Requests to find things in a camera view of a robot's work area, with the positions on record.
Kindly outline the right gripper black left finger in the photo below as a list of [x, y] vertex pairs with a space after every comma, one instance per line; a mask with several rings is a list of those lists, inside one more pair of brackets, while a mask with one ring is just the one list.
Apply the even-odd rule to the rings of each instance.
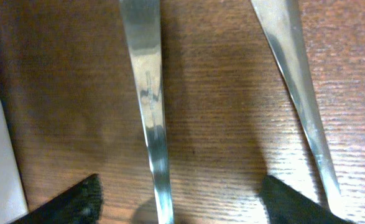
[[99, 175], [91, 174], [11, 224], [95, 224], [100, 219], [102, 204]]

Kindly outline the steel tablespoon packed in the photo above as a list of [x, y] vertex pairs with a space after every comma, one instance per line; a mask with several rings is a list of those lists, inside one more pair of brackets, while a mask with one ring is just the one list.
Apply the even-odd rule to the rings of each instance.
[[159, 223], [174, 223], [162, 78], [159, 0], [120, 0]]
[[256, 16], [285, 80], [308, 145], [315, 158], [332, 214], [345, 216], [338, 178], [325, 136], [296, 0], [252, 0]]

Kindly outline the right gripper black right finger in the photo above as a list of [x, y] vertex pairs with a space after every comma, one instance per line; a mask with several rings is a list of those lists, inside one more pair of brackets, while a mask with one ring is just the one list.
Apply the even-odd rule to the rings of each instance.
[[273, 175], [264, 177], [259, 196], [271, 224], [350, 224]]

